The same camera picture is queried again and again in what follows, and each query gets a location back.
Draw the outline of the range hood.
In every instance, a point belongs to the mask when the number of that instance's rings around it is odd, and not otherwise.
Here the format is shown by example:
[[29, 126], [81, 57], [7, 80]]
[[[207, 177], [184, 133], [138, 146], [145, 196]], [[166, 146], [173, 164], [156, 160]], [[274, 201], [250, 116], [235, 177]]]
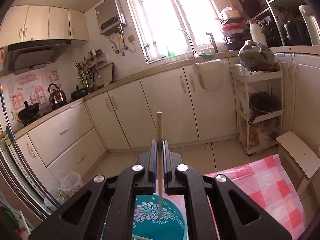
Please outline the range hood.
[[71, 40], [26, 41], [4, 47], [1, 76], [22, 74], [54, 63], [72, 44]]

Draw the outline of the wall water heater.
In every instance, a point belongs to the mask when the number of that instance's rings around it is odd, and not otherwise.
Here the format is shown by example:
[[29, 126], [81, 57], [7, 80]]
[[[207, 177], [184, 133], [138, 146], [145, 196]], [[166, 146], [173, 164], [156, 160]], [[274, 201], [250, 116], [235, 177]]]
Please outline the wall water heater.
[[104, 0], [95, 8], [101, 35], [111, 35], [126, 26], [125, 16], [119, 0]]

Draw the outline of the black pot on counter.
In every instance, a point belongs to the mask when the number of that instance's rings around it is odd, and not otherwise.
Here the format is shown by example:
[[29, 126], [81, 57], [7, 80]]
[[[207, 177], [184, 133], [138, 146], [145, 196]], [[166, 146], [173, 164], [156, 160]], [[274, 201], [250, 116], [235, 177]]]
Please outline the black pot on counter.
[[89, 90], [87, 88], [79, 88], [78, 85], [76, 85], [75, 88], [76, 90], [71, 93], [71, 99], [73, 101], [83, 98], [89, 94]]

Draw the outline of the beige wooden chopstick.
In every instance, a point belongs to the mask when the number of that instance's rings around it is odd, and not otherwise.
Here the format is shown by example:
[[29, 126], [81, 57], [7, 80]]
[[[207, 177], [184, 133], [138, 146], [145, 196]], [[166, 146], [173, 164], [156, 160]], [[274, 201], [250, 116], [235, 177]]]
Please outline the beige wooden chopstick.
[[157, 112], [157, 179], [159, 218], [162, 219], [163, 198], [163, 113]]

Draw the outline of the teal perforated plastic basket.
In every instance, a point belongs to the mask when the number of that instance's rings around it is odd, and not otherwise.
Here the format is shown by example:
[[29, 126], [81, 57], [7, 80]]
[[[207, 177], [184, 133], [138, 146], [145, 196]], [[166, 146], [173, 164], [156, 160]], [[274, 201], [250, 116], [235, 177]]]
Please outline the teal perforated plastic basket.
[[169, 198], [137, 195], [132, 226], [132, 239], [188, 239], [187, 221], [180, 208]]

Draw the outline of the stacked bowls and pots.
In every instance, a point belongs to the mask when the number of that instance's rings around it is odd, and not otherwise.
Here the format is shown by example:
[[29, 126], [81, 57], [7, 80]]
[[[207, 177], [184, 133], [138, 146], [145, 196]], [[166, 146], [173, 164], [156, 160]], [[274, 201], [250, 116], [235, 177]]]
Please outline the stacked bowls and pots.
[[229, 50], [240, 50], [247, 40], [251, 39], [246, 14], [244, 11], [225, 7], [220, 12], [220, 31], [223, 35], [222, 43]]

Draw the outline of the white thermos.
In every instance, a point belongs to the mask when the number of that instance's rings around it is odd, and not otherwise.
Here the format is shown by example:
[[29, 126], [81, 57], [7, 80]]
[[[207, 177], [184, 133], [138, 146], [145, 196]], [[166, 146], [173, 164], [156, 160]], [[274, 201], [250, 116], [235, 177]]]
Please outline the white thermos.
[[264, 26], [263, 24], [256, 19], [251, 19], [249, 23], [249, 32], [253, 42], [258, 42], [268, 47], [267, 40], [264, 35]]

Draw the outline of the green plastic bag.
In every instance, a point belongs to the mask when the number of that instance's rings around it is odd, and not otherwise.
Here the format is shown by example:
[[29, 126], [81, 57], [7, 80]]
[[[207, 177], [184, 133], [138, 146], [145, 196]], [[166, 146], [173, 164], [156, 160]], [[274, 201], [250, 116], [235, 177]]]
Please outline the green plastic bag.
[[274, 53], [264, 44], [247, 40], [239, 50], [239, 60], [250, 71], [259, 71], [275, 65]]

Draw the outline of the white rolling rack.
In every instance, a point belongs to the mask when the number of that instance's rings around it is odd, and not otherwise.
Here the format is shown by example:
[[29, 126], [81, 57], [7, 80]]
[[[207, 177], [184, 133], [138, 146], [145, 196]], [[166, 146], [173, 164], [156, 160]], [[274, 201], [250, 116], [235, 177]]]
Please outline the white rolling rack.
[[278, 63], [254, 71], [237, 63], [232, 77], [239, 140], [252, 156], [277, 144], [284, 114], [283, 71]]

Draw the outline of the clear floral waste bin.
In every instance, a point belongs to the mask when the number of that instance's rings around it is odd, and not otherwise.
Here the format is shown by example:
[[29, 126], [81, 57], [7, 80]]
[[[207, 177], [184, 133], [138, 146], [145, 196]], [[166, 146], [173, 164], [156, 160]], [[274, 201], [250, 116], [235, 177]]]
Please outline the clear floral waste bin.
[[61, 190], [68, 196], [72, 197], [84, 186], [82, 178], [78, 173], [71, 173], [61, 181]]

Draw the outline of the pink checkered tablecloth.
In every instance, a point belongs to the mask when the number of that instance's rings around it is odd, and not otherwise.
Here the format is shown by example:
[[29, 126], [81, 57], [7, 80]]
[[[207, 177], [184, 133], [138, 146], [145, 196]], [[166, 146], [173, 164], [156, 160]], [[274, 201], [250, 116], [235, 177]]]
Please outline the pink checkered tablecloth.
[[302, 204], [278, 155], [231, 168], [217, 174], [227, 176], [236, 186], [280, 223], [291, 239], [302, 239], [306, 222]]

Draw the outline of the white wooden stool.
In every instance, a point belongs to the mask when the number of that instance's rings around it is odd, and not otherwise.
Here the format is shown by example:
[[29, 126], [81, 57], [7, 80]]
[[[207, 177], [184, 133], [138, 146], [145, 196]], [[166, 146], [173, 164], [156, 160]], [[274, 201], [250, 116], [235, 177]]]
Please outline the white wooden stool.
[[319, 171], [319, 157], [293, 132], [286, 132], [276, 138], [279, 149], [289, 156], [302, 173], [301, 182], [296, 189], [299, 197], [307, 190], [311, 179]]

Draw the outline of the black pan on rack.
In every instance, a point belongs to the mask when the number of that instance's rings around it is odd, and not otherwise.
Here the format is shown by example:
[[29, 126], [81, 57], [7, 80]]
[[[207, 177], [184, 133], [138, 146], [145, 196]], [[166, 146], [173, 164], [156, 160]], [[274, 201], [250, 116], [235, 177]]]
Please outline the black pan on rack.
[[249, 106], [253, 111], [248, 124], [251, 125], [257, 116], [274, 113], [282, 109], [281, 101], [267, 92], [257, 92], [249, 97]]

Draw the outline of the kitchen faucet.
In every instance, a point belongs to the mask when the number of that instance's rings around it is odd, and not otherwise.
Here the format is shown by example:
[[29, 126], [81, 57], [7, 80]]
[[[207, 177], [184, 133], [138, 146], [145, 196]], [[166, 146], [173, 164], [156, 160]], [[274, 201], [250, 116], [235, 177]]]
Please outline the kitchen faucet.
[[191, 39], [191, 36], [187, 33], [187, 31], [186, 30], [184, 30], [184, 29], [180, 29], [180, 31], [182, 31], [183, 33], [184, 33], [184, 35], [187, 37], [187, 39], [188, 39], [188, 41], [189, 41], [189, 43], [190, 43], [190, 46], [191, 46], [191, 50], [192, 50], [192, 52], [193, 52], [193, 58], [198, 58], [199, 57], [199, 54], [196, 52], [196, 50], [195, 50], [195, 47], [194, 47], [194, 45], [193, 45], [193, 41], [192, 41], [192, 39]]

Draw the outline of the utensil holder rack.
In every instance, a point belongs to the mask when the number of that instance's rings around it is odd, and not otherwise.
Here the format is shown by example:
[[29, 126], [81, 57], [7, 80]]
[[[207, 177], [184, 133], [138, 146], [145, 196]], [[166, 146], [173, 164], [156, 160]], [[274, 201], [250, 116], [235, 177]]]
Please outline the utensil holder rack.
[[80, 77], [82, 84], [87, 89], [95, 87], [94, 74], [97, 73], [97, 75], [100, 77], [98, 72], [98, 64], [105, 61], [105, 53], [101, 49], [89, 50], [87, 57], [84, 57], [82, 61], [75, 61], [75, 67], [77, 68], [78, 76]]

